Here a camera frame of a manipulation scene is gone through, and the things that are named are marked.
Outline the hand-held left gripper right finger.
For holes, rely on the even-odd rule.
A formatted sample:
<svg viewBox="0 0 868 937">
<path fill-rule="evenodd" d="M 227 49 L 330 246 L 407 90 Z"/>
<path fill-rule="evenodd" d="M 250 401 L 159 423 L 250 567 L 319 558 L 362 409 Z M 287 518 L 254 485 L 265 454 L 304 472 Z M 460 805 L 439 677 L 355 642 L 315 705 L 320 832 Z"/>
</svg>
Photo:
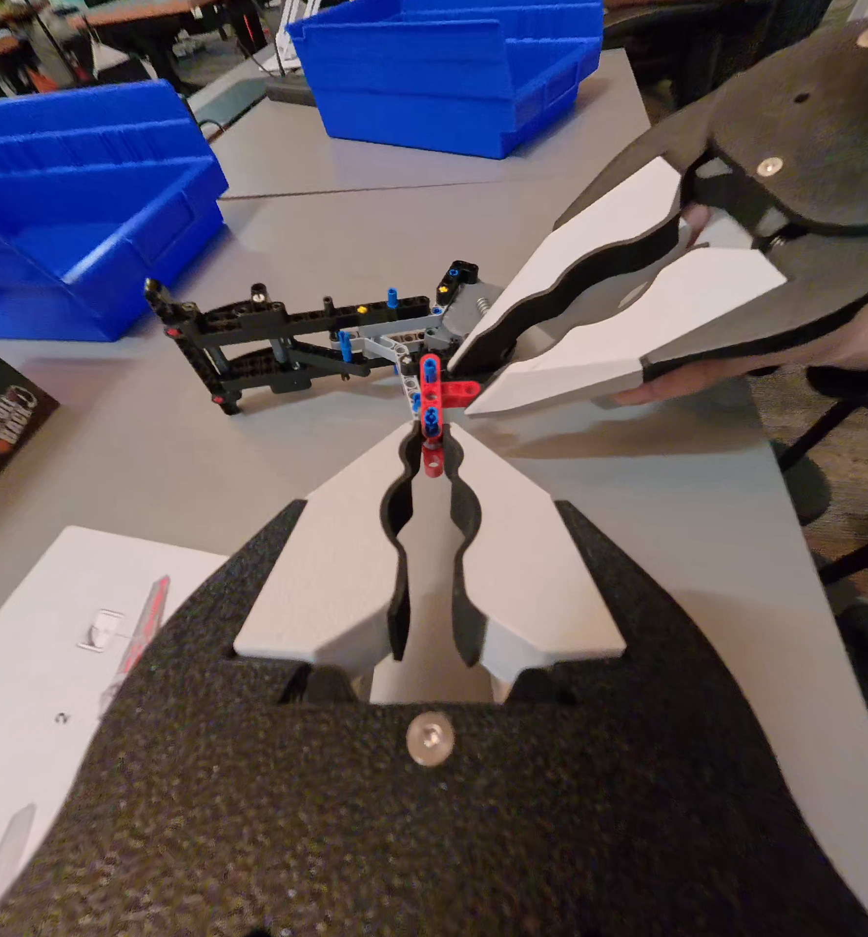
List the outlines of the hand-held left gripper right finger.
<svg viewBox="0 0 868 937">
<path fill-rule="evenodd" d="M 558 503 L 468 431 L 444 430 L 456 650 L 489 675 L 501 704 L 522 673 L 619 658 L 623 638 L 588 564 L 577 523 Z"/>
</svg>

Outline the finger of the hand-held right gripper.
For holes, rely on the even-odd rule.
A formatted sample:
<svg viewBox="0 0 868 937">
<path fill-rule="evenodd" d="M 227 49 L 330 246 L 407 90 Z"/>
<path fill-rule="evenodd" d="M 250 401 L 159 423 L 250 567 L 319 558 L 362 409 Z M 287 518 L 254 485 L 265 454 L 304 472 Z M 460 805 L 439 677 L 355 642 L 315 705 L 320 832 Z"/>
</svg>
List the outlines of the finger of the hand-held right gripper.
<svg viewBox="0 0 868 937">
<path fill-rule="evenodd" d="M 654 158 L 549 233 L 449 362 L 467 375 L 496 369 L 532 327 L 587 289 L 661 263 L 679 241 L 682 175 Z"/>
<path fill-rule="evenodd" d="M 623 311 L 578 326 L 539 356 L 511 364 L 465 413 L 492 415 L 573 392 L 629 389 L 651 352 L 785 283 L 757 250 L 698 247 L 663 268 Z"/>
</svg>

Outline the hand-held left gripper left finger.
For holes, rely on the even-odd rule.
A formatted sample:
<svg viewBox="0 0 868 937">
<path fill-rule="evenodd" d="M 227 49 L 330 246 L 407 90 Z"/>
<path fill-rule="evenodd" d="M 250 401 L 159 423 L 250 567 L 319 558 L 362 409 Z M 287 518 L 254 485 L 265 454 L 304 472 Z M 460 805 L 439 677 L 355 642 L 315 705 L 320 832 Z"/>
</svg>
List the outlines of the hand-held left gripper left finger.
<svg viewBox="0 0 868 937">
<path fill-rule="evenodd" d="M 358 699 L 376 667 L 403 658 L 411 621 L 406 549 L 414 424 L 404 423 L 299 504 L 300 512 L 233 642 L 250 660 L 334 668 Z"/>
</svg>

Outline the red toy beam assembly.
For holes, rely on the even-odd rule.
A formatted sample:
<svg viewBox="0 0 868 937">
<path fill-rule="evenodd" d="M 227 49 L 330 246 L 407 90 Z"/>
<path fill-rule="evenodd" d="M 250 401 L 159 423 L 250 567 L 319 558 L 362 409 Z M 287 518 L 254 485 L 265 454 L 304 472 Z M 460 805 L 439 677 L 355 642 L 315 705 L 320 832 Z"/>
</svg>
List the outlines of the red toy beam assembly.
<svg viewBox="0 0 868 937">
<path fill-rule="evenodd" d="M 482 391 L 477 381 L 451 380 L 438 354 L 404 358 L 400 375 L 403 389 L 421 433 L 421 460 L 425 474 L 438 478 L 443 473 L 443 433 L 446 413 L 464 410 Z"/>
</svg>

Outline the black toy chassis assembly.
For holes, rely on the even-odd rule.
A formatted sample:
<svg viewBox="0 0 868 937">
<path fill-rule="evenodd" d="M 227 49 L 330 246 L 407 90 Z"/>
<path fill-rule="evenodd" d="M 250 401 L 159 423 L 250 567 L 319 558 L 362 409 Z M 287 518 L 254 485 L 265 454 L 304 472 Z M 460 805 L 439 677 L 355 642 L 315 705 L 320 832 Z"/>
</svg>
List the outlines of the black toy chassis assembly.
<svg viewBox="0 0 868 937">
<path fill-rule="evenodd" d="M 391 288 L 379 301 L 338 306 L 325 296 L 320 308 L 291 313 L 263 283 L 248 298 L 201 311 L 178 302 L 158 280 L 145 282 L 145 300 L 206 388 L 229 416 L 240 413 L 243 392 L 303 392 L 318 379 L 366 378 L 392 367 L 414 415 L 420 413 L 422 359 L 445 366 L 498 298 L 475 264 L 454 261 L 433 299 L 401 296 Z"/>
</svg>

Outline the grey desk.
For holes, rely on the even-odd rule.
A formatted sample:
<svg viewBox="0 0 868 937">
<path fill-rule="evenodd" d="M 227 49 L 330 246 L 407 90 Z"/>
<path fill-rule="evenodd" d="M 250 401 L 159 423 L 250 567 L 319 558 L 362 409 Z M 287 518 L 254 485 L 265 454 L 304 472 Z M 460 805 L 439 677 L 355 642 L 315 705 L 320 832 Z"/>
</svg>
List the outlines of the grey desk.
<svg viewBox="0 0 868 937">
<path fill-rule="evenodd" d="M 199 293 L 302 310 L 507 288 L 584 178 L 229 202 Z M 449 480 L 414 468 L 411 621 L 368 702 L 334 668 L 237 656 L 299 504 L 411 423 L 381 379 L 238 417 L 151 316 L 127 356 L 26 356 L 60 408 L 0 501 L 0 602 L 67 527 L 225 556 L 156 628 L 0 935 L 868 935 L 868 709 L 748 393 L 451 417 L 577 523 L 626 640 L 505 702 L 460 658 Z"/>
</svg>

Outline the blue plastic bin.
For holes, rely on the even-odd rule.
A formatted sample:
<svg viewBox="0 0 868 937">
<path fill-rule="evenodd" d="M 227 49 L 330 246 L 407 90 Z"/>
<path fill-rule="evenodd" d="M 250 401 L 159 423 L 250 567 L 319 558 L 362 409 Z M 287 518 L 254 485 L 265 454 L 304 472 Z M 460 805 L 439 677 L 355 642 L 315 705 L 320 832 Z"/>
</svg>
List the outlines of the blue plastic bin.
<svg viewBox="0 0 868 937">
<path fill-rule="evenodd" d="M 287 31 L 329 137 L 502 159 L 574 106 L 604 4 L 354 1 Z"/>
<path fill-rule="evenodd" d="M 163 80 L 0 99 L 0 340 L 110 343 L 223 226 L 228 182 Z"/>
</svg>

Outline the white instruction booklet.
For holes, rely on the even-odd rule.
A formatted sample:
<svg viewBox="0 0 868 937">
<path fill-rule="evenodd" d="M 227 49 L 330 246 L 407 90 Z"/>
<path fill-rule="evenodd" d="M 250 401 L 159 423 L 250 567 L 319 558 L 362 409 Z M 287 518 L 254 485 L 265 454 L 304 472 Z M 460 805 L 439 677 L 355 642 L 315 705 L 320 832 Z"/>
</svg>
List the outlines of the white instruction booklet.
<svg viewBox="0 0 868 937">
<path fill-rule="evenodd" d="M 59 814 L 144 611 L 159 628 L 225 560 L 70 526 L 0 609 L 0 899 Z"/>
</svg>

